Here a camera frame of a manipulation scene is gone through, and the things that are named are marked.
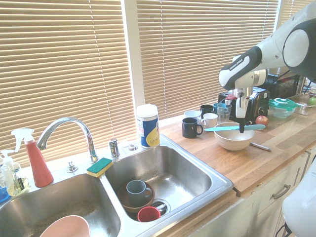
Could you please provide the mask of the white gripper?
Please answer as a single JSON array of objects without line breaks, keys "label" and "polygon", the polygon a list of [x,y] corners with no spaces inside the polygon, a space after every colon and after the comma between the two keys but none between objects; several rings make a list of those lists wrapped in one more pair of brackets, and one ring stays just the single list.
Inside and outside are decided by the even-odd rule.
[{"label": "white gripper", "polygon": [[245,96],[238,97],[236,100],[236,118],[239,118],[240,133],[244,133],[247,107],[248,107],[248,99]]}]

